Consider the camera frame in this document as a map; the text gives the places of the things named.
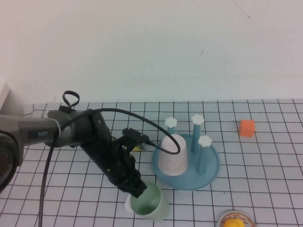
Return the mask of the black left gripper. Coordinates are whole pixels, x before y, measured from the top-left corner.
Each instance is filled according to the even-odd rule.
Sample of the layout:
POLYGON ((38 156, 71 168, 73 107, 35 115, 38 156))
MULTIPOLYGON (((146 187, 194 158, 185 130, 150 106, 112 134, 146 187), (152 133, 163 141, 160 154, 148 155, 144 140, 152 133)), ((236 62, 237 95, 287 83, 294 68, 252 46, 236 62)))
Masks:
POLYGON ((81 148, 113 185, 139 198, 147 186, 139 171, 135 169, 135 158, 130 155, 138 140, 126 135, 112 139, 101 113, 92 114, 90 120, 93 139, 81 148))

